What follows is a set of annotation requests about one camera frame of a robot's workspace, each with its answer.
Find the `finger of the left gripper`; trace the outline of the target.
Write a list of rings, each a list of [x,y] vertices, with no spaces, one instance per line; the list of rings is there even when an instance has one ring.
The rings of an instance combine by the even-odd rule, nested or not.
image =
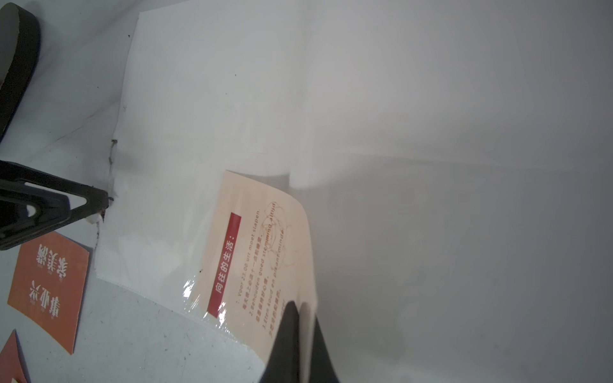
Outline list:
[[[104,190],[2,161],[1,249],[102,213],[109,205]]]

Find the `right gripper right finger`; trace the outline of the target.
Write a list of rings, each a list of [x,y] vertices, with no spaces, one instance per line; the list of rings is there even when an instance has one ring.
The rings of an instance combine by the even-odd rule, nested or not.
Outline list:
[[[315,319],[309,383],[339,383],[319,325],[319,319]]]

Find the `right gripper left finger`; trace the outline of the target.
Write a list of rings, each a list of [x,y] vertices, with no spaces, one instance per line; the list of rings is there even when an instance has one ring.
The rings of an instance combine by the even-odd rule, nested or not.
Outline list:
[[[299,311],[295,303],[291,301],[285,306],[260,383],[298,383],[300,378],[299,352]]]

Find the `cream card red stripe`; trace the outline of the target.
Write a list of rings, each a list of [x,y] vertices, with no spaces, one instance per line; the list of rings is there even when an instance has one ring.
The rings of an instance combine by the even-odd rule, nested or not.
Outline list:
[[[264,362],[285,306],[295,303],[300,362],[308,369],[318,297],[303,206],[277,188],[226,171],[192,301]]]

